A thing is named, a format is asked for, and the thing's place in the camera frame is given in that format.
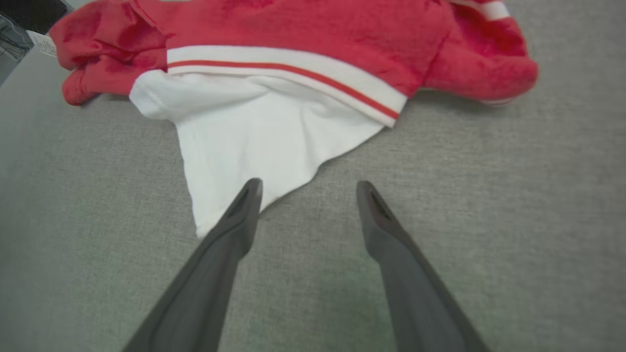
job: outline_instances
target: white label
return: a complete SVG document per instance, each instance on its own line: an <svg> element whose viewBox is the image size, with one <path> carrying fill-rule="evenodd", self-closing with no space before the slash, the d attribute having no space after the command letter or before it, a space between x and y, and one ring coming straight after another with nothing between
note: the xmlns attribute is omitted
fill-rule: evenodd
<svg viewBox="0 0 626 352"><path fill-rule="evenodd" d="M26 33L31 37L31 40L40 52L56 57L56 45L54 45L52 38L33 31L26 31Z"/></svg>

